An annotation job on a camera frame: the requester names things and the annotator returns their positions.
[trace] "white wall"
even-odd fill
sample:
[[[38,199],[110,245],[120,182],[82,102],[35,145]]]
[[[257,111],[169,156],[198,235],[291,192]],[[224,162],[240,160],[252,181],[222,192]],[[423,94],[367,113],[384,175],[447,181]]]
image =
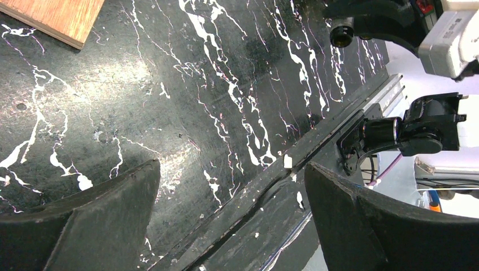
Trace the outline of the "white wall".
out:
[[[406,86],[404,94],[408,96],[409,102],[431,94],[449,92],[479,94],[479,75],[465,78],[458,83],[449,78],[428,75],[424,72],[421,61],[409,51],[392,42],[386,42],[386,47],[390,58],[387,70],[390,74],[404,75],[403,82]],[[443,151],[434,155],[418,155],[418,157],[423,162],[436,167],[479,168],[479,148],[463,147],[459,152]],[[441,204],[446,213],[479,218],[479,200],[470,195],[456,194],[453,200],[441,200]]]

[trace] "black cylinder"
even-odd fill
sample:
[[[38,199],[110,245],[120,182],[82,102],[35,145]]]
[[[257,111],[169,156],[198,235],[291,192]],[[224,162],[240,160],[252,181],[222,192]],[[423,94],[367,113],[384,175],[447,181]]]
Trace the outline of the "black cylinder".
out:
[[[329,33],[329,39],[334,47],[344,48],[352,43],[354,36],[354,30],[347,26],[335,27],[331,33]]]
[[[363,126],[363,138],[372,144],[396,144],[399,137],[400,117],[368,120]]]

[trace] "wooden board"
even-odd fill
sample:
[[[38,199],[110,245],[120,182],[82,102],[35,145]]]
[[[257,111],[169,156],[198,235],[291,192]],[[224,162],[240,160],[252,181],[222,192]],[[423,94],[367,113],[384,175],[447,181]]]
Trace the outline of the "wooden board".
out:
[[[0,0],[0,11],[82,49],[104,0]]]

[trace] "marble pattern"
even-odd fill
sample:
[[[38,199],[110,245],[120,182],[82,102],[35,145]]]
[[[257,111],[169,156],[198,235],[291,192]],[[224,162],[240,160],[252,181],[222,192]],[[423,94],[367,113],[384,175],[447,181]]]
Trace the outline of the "marble pattern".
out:
[[[0,215],[159,158],[159,261],[387,63],[331,47],[323,5],[107,0],[82,51],[0,14]]]

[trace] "black marble tabletop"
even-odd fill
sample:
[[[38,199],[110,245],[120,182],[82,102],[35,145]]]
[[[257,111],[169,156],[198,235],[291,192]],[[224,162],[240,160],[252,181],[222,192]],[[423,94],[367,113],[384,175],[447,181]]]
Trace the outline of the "black marble tabletop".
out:
[[[0,14],[0,215],[159,158],[158,261],[387,63],[323,5],[106,0],[81,51]]]

